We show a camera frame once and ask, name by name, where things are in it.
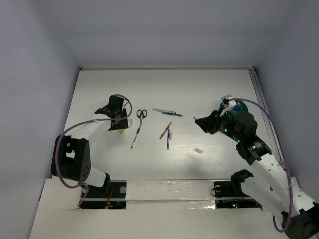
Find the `clear tape roll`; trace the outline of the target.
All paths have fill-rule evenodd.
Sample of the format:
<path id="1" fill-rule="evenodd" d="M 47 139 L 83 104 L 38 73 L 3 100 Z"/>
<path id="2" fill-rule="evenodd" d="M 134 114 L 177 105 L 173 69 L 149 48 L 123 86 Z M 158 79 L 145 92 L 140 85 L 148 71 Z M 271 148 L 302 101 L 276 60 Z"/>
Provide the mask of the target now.
<path id="1" fill-rule="evenodd" d="M 134 124 L 133 120 L 128 118 L 128 128 L 131 128 L 133 124 Z"/>

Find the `correction fluid bottle blue cap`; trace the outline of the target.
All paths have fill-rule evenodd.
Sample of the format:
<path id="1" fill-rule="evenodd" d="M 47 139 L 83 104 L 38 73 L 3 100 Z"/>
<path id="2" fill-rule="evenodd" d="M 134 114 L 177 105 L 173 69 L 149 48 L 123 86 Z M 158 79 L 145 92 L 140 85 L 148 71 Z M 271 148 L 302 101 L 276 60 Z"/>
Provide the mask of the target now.
<path id="1" fill-rule="evenodd" d="M 233 110 L 233 111 L 236 111 L 236 112 L 241 111 L 241 110 L 242 110 L 241 104 L 237 104 L 232 110 Z"/>

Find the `blue grip clear pen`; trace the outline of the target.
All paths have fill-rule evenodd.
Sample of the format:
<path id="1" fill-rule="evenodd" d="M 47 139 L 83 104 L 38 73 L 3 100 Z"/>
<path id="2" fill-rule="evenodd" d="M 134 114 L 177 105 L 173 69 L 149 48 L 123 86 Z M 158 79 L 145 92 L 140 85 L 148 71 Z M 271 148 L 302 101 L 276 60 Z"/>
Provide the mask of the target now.
<path id="1" fill-rule="evenodd" d="M 136 139 L 137 139 L 137 137 L 138 137 L 138 135 L 139 135 L 140 129 L 141 129 L 141 127 L 138 127 L 138 129 L 137 129 L 137 131 L 136 131 L 136 134 L 135 134 L 135 137 L 134 137 L 134 139 L 133 139 L 133 142 L 132 142 L 132 144 L 131 144 L 130 149 L 133 149 L 134 144 L 135 144 L 135 142 L 136 142 Z"/>

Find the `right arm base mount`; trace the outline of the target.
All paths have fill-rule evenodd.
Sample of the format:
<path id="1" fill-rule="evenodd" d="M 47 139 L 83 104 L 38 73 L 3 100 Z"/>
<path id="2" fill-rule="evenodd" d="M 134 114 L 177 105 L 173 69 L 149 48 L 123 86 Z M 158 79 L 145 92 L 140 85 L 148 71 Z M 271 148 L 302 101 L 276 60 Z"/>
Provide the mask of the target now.
<path id="1" fill-rule="evenodd" d="M 244 183 L 247 178 L 252 177 L 254 176 L 251 172 L 243 169 L 231 175 L 228 181 L 214 182 L 210 194 L 216 198 L 216 207 L 218 209 L 262 209 L 261 204 L 242 191 L 242 183 Z"/>

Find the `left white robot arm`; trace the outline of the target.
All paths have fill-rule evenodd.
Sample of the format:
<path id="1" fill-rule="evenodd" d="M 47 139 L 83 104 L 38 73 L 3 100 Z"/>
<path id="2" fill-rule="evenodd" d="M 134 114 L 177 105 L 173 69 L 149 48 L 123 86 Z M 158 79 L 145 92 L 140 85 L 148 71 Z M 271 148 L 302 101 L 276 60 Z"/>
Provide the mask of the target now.
<path id="1" fill-rule="evenodd" d="M 94 111 L 91 120 L 77 123 L 57 137 L 51 174 L 69 189 L 93 189 L 100 197 L 110 192 L 110 176 L 91 166 L 90 147 L 109 132 L 128 128 L 132 113 L 129 99 L 120 94 L 109 96 L 108 103 Z"/>

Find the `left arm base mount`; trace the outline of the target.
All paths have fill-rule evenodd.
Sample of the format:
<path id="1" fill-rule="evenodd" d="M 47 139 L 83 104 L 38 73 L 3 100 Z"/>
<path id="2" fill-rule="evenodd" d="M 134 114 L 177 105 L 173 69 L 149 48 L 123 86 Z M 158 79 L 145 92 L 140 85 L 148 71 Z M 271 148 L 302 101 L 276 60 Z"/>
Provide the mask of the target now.
<path id="1" fill-rule="evenodd" d="M 89 191 L 84 197 L 83 189 L 80 200 L 81 209 L 125 209 L 126 208 L 126 181 L 111 180 L 105 190 L 89 186 Z"/>

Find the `black handled scissors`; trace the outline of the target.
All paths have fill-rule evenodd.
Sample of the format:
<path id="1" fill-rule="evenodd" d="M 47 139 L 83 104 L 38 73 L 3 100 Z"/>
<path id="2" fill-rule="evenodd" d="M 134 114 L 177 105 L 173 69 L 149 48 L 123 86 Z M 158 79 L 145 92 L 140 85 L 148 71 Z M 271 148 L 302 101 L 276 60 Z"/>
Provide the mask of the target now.
<path id="1" fill-rule="evenodd" d="M 142 126 L 142 121 L 143 119 L 147 116 L 148 112 L 146 109 L 138 109 L 137 112 L 136 112 L 136 115 L 137 117 L 139 118 L 139 129 L 141 128 Z"/>

